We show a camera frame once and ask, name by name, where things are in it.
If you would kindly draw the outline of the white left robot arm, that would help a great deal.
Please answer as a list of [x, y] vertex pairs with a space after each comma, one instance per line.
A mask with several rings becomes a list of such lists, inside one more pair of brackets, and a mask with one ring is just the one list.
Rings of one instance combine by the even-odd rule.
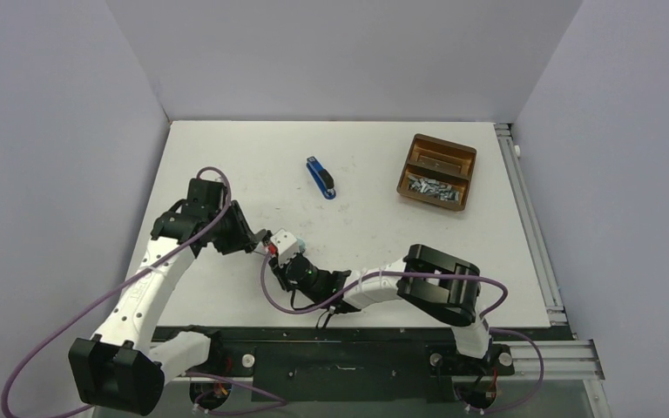
[[265, 234], [251, 231], [223, 179], [191, 179], [186, 197], [156, 219], [138, 271], [117, 305], [91, 338], [73, 342], [68, 359], [80, 399], [146, 416], [165, 386], [187, 370], [220, 371], [225, 351], [213, 343], [212, 332], [186, 327], [157, 346], [152, 337], [181, 277], [203, 248], [250, 253]]

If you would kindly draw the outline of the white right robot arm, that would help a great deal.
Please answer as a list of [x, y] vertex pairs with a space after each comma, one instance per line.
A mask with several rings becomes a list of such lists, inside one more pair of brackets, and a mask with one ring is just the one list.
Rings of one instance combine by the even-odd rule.
[[486, 374], [502, 365], [507, 355], [495, 347], [487, 321], [508, 297], [501, 282], [484, 278], [477, 266], [425, 245], [385, 266], [359, 271], [328, 271], [316, 267], [299, 245], [269, 243], [267, 265], [286, 292], [310, 299], [304, 307], [272, 305], [285, 314], [318, 310], [327, 316], [359, 313], [368, 307], [402, 300], [449, 327], [459, 365], [473, 374]]

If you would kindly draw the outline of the pile of staple strips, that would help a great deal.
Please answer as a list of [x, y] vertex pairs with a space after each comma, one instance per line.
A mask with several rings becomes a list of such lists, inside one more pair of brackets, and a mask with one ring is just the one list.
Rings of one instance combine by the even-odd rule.
[[453, 185], [436, 179], [408, 176], [408, 190], [440, 201], [459, 202], [461, 192]]

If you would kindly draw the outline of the brown wooden tray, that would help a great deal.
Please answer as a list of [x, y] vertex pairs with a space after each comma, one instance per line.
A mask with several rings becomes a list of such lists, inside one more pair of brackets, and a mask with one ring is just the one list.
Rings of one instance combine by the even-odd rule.
[[[452, 212], [462, 212], [467, 205], [476, 160], [477, 150], [473, 147], [417, 133], [409, 147], [396, 192], [404, 198]], [[451, 184], [461, 192], [461, 200], [440, 201], [409, 191], [408, 176], [436, 179]]]

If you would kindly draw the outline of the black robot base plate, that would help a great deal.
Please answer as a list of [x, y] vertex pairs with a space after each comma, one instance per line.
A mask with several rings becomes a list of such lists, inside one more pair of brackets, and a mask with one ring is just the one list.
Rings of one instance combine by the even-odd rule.
[[459, 354], [446, 328], [202, 327], [208, 357], [192, 372], [249, 378], [253, 400], [453, 402], [519, 374], [515, 334], [494, 336], [481, 360]]

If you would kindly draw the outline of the aluminium side rail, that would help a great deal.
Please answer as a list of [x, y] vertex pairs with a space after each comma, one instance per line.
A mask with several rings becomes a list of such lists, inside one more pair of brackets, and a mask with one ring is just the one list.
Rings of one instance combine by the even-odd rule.
[[[544, 298], [546, 313], [551, 320], [551, 330], [570, 330], [550, 256], [520, 168], [518, 150], [510, 125], [498, 123], [494, 125], [494, 130]], [[534, 341], [542, 351], [544, 378], [547, 381], [604, 379], [603, 368], [591, 340], [579, 340], [575, 334], [571, 334], [569, 340], [541, 341], [536, 337]]]

